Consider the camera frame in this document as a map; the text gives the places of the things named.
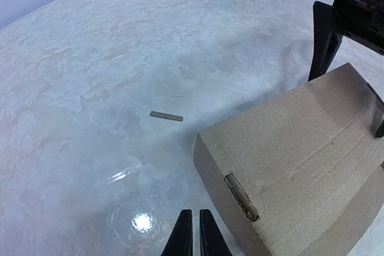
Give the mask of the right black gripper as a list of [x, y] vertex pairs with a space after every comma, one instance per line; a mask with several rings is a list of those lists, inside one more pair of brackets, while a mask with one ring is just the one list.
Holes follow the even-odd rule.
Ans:
[[333, 6], [315, 1], [313, 23], [314, 49], [309, 81], [327, 72], [343, 35], [383, 55], [383, 0], [334, 0]]

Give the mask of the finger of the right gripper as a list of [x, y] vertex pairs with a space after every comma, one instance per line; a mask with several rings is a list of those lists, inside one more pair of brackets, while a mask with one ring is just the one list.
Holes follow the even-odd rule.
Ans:
[[371, 138], [383, 138], [383, 100], [369, 83], [366, 83], [365, 128]]

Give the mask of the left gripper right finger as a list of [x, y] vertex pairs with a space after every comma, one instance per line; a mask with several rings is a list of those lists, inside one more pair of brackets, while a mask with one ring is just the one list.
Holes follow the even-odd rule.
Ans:
[[200, 254], [202, 256], [232, 256], [226, 241], [209, 209], [199, 212]]

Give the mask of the small tan cardboard scrap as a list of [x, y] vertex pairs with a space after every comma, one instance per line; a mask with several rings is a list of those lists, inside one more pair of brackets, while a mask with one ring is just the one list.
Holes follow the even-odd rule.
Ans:
[[184, 120], [183, 116], [178, 116], [178, 115], [173, 115], [173, 114], [168, 114], [168, 113], [162, 113], [162, 112], [156, 112], [156, 111], [151, 111], [149, 115], [151, 117], [154, 117], [154, 118], [167, 119], [167, 120], [171, 120], [171, 121], [182, 122]]

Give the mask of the brown cardboard paper box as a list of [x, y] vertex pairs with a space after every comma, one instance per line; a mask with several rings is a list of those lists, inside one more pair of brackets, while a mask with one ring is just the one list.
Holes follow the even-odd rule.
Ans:
[[201, 130], [194, 164], [246, 255], [347, 255], [383, 205], [383, 139], [344, 64]]

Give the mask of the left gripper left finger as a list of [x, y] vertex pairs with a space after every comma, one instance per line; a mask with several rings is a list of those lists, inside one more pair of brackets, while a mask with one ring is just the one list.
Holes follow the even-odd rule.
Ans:
[[190, 209], [181, 210], [161, 256], [193, 254], [193, 217]]

